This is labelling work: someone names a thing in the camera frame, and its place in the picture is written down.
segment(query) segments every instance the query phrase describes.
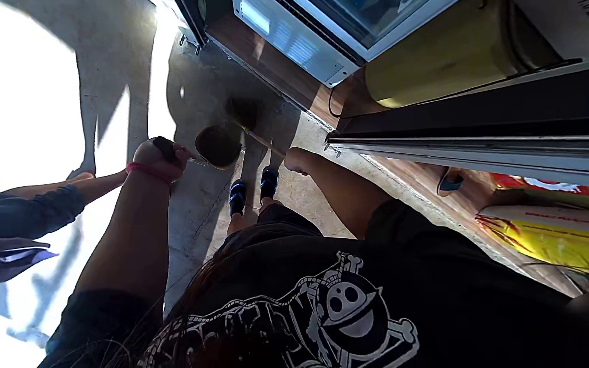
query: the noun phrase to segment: shorts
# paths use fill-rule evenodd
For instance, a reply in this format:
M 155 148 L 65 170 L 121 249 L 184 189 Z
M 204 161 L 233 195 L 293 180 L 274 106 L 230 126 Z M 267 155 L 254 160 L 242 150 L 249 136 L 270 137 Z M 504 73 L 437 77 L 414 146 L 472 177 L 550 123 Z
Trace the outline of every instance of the shorts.
M 0 238 L 41 238 L 73 222 L 84 208 L 74 185 L 32 199 L 0 193 Z
M 258 215 L 255 225 L 227 236 L 215 256 L 228 255 L 253 244 L 292 235 L 323 236 L 322 231 L 304 216 L 284 205 L 271 204 Z

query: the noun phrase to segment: foot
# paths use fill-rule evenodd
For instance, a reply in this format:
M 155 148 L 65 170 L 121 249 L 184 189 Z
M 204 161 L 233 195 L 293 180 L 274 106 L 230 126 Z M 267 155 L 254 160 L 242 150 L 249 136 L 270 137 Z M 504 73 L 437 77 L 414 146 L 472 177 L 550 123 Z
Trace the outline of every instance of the foot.
M 453 167 L 446 168 L 440 178 L 436 192 L 440 197 L 447 197 L 458 190 L 462 184 L 463 177 L 460 175 L 460 169 Z
M 230 208 L 229 215 L 233 217 L 234 213 L 242 214 L 245 208 L 245 202 L 247 198 L 247 187 L 241 181 L 236 181 L 231 185 L 229 191 L 228 204 Z
M 276 186 L 279 184 L 279 172 L 273 169 L 265 168 L 260 177 L 260 199 L 271 198 L 274 199 L 276 194 Z

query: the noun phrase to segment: wooden stick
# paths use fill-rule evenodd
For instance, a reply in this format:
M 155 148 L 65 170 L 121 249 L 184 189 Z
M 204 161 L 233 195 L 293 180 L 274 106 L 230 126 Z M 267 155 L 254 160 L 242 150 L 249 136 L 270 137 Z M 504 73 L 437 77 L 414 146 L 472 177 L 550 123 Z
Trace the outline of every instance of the wooden stick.
M 285 154 L 283 152 L 281 152 L 281 150 L 279 150 L 278 148 L 274 147 L 270 142 L 266 141 L 265 139 L 263 139 L 261 137 L 258 137 L 251 130 L 244 129 L 244 131 L 245 131 L 245 133 L 247 133 L 251 137 L 253 137 L 253 139 L 256 139 L 260 144 L 262 144 L 263 146 L 266 146 L 267 148 L 271 149 L 272 152 L 274 152 L 277 156 L 279 156 L 279 157 L 281 157 L 282 159 L 285 160 Z

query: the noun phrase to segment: glass door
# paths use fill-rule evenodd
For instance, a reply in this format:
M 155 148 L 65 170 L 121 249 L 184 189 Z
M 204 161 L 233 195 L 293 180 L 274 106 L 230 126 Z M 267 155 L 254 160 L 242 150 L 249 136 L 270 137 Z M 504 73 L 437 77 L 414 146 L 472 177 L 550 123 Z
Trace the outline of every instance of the glass door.
M 369 49 L 429 0 L 310 0 Z

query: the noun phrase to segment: hand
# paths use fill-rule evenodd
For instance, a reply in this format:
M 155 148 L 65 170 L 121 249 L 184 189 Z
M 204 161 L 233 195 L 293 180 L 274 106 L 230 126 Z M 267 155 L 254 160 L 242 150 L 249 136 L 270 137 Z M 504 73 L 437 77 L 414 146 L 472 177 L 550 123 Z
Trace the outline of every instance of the hand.
M 192 157 L 192 153 L 185 149 L 185 146 L 182 144 L 174 143 L 172 147 L 174 148 L 174 154 L 178 160 L 173 163 L 168 163 L 158 147 L 153 144 L 153 140 L 154 138 L 144 141 L 139 147 L 137 147 L 135 155 L 133 156 L 133 161 L 160 172 L 173 183 L 183 175 L 185 164 L 188 162 L 188 159 Z
M 307 170 L 310 167 L 310 163 L 315 159 L 316 154 L 299 147 L 292 147 L 285 154 L 285 160 L 283 165 L 294 172 L 298 172 L 302 175 L 308 175 Z

